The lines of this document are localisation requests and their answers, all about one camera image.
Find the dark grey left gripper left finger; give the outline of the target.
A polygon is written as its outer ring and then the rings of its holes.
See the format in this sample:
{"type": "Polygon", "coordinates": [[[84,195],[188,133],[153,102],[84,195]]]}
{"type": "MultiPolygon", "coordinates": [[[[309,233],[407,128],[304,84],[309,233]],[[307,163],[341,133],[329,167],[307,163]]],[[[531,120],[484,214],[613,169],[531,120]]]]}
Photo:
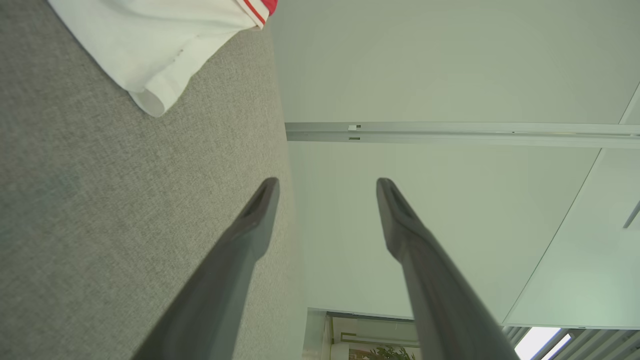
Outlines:
{"type": "Polygon", "coordinates": [[[280,184],[266,178],[134,354],[135,360],[230,360],[256,262],[267,252],[280,184]]]}

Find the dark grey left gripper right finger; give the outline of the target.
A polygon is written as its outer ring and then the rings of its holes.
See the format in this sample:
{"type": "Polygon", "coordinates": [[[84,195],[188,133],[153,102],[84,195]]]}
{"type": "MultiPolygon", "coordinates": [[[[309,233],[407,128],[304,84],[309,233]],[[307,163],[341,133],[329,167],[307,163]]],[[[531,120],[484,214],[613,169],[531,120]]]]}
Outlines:
{"type": "Polygon", "coordinates": [[[425,360],[516,360],[514,347],[390,178],[377,180],[386,248],[400,263],[425,360]]]}

